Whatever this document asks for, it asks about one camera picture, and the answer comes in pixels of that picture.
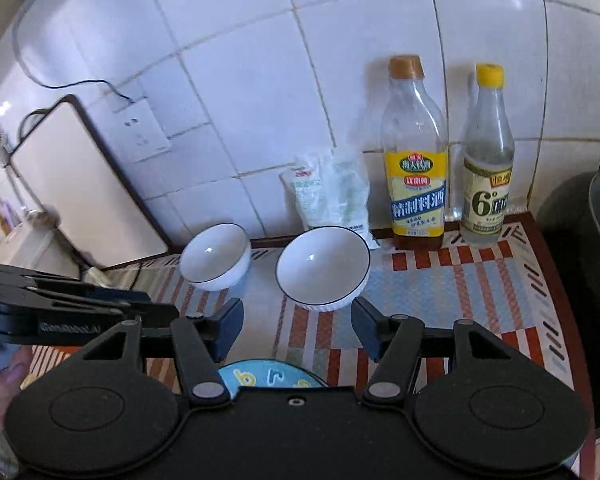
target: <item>white appliance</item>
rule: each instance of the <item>white appliance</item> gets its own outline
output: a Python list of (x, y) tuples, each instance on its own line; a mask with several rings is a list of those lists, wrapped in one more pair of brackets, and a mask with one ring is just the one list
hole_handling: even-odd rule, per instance
[(11, 154), (11, 167), (58, 230), (100, 268), (165, 254), (168, 238), (126, 183), (77, 98), (67, 95)]
[(0, 244), (0, 264), (80, 278), (80, 269), (48, 229), (29, 222), (17, 226)]

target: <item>electrical outlet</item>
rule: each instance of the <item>electrical outlet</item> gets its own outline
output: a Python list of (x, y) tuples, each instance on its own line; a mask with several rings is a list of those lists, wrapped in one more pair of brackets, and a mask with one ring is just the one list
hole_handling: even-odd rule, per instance
[(171, 142), (164, 135), (146, 100), (138, 101), (116, 114), (122, 125), (116, 139), (129, 162), (139, 162), (164, 153)]

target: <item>yellow bottle cap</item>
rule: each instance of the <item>yellow bottle cap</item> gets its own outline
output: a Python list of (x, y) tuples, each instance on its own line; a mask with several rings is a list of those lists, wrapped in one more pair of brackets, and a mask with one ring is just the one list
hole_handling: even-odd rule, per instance
[(493, 63), (476, 63), (475, 74), (478, 85), (495, 88), (504, 86), (504, 68)]

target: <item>bowl rim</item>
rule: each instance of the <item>bowl rim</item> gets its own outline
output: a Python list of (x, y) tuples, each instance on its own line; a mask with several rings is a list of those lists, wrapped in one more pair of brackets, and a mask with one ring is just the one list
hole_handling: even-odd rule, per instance
[[(225, 272), (221, 272), (220, 274), (218, 274), (216, 277), (214, 278), (210, 278), (209, 280), (203, 280), (201, 282), (197, 282), (195, 280), (190, 280), (189, 278), (186, 278), (184, 276), (184, 274), (182, 273), (182, 257), (184, 256), (184, 253), (187, 251), (187, 248), (189, 248), (189, 246), (193, 243), (193, 241), (198, 238), (200, 235), (206, 233), (207, 231), (211, 231), (211, 229), (214, 229), (216, 227), (219, 227), (221, 225), (235, 225), (236, 227), (239, 227), (240, 230), (242, 231), (242, 234), (244, 234), (244, 239), (246, 240), (244, 243), (244, 247), (242, 248), (242, 250), (240, 251), (240, 255), (238, 256), (238, 258), (231, 264), (231, 266), (225, 270)], [(251, 240), (249, 240), (249, 235), (247, 234), (247, 231), (244, 230), (244, 227), (242, 227), (239, 224), (236, 224), (234, 222), (222, 222), (219, 224), (214, 224), (211, 225), (209, 227), (207, 227), (206, 229), (203, 229), (202, 231), (200, 231), (197, 235), (195, 235), (191, 240), (189, 240), (189, 243), (187, 243), (187, 245), (184, 247), (182, 254), (180, 255), (180, 261), (178, 263), (178, 270), (180, 271), (180, 275), (189, 283), (209, 283), (212, 282), (213, 280), (217, 280), (218, 278), (220, 278), (220, 276), (224, 276), (226, 273), (228, 273), (231, 269), (233, 269), (236, 264), (240, 261), (240, 259), (244, 256), (244, 251), (247, 249), (247, 247), (249, 247), (249, 243), (251, 243)]]
[[(292, 298), (290, 295), (288, 295), (285, 291), (284, 288), (282, 288), (282, 285), (280, 285), (280, 280), (278, 279), (278, 268), (280, 267), (280, 260), (282, 259), (282, 256), (284, 256), (285, 251), (291, 246), (291, 244), (293, 242), (295, 242), (296, 240), (299, 240), (300, 238), (302, 238), (304, 235), (309, 234), (312, 231), (318, 230), (318, 229), (324, 229), (324, 228), (338, 228), (338, 229), (344, 229), (345, 231), (349, 231), (350, 233), (355, 234), (358, 238), (360, 238), (360, 241), (362, 241), (362, 243), (364, 244), (365, 248), (366, 248), (366, 271), (364, 276), (362, 276), (362, 279), (360, 280), (360, 282), (353, 288), (353, 290), (349, 291), (347, 294), (345, 294), (344, 296), (342, 296), (341, 298), (338, 298), (337, 300), (333, 300), (333, 301), (327, 301), (326, 303), (305, 303), (304, 301), (299, 301), (296, 300), (295, 298)], [(351, 294), (352, 292), (355, 292), (355, 290), (362, 285), (362, 282), (365, 281), (366, 276), (369, 274), (369, 269), (371, 268), (371, 250), (369, 250), (369, 246), (366, 244), (365, 239), (360, 236), (357, 232), (352, 231), (351, 229), (349, 229), (348, 227), (343, 227), (341, 225), (321, 225), (320, 227), (314, 227), (312, 229), (309, 229), (308, 231), (305, 231), (304, 233), (298, 235), (296, 238), (294, 238), (293, 240), (291, 240), (289, 242), (289, 244), (282, 249), (282, 252), (280, 253), (280, 256), (278, 257), (278, 260), (276, 261), (276, 283), (278, 284), (278, 287), (280, 288), (280, 290), (282, 291), (282, 293), (288, 297), (290, 300), (295, 301), (296, 303), (302, 304), (302, 305), (307, 305), (307, 306), (325, 306), (331, 303), (336, 303), (337, 301), (341, 301), (344, 300), (349, 294)]]

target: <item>plastic bag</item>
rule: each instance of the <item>plastic bag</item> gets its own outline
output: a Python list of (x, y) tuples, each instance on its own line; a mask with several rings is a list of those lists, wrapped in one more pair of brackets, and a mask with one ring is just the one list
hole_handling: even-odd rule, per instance
[(337, 225), (358, 233), (369, 249), (379, 247), (369, 229), (370, 184), (361, 153), (347, 148), (312, 153), (298, 158), (282, 179), (296, 197), (305, 231)]

